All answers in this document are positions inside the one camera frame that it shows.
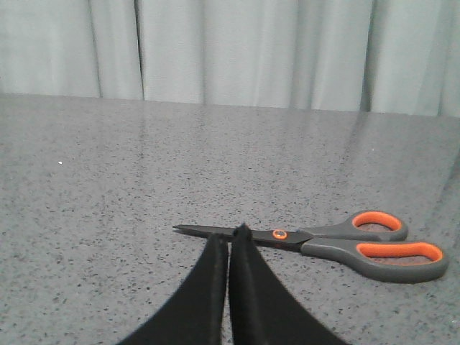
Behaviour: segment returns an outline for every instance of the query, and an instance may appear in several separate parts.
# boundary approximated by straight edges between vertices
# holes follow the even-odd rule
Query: curtain
[[[0,0],[0,92],[460,116],[460,3]]]

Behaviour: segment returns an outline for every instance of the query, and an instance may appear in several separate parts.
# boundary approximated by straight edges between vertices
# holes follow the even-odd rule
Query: white curtain
[[[0,0],[0,92],[460,116],[460,2]]]

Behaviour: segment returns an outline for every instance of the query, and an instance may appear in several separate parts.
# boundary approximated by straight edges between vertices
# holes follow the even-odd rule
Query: black blade
[[[282,286],[245,225],[231,246],[229,296],[235,345],[346,345]]]
[[[231,241],[234,238],[235,228],[221,228],[218,226],[204,225],[175,225],[174,228],[181,234],[207,237],[209,234],[221,234],[225,239]],[[313,235],[307,231],[284,231],[285,239],[276,239],[272,235],[273,231],[252,231],[252,239],[256,244],[265,247],[274,247],[284,250],[292,250],[298,252],[305,241],[313,238]]]
[[[220,345],[227,259],[226,242],[210,236],[175,294],[119,345]]]

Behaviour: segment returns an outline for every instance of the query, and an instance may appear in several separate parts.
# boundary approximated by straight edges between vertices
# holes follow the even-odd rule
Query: gray speckled countertop
[[[294,229],[380,208],[445,249],[444,277],[383,283],[260,251],[351,344],[458,345],[459,149],[452,118],[0,95],[0,344],[124,338],[202,251],[174,224]]]

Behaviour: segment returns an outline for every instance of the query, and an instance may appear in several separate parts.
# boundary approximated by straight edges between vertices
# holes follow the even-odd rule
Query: orange pivot ring
[[[283,229],[275,229],[272,232],[272,236],[276,239],[287,239],[288,233]]]

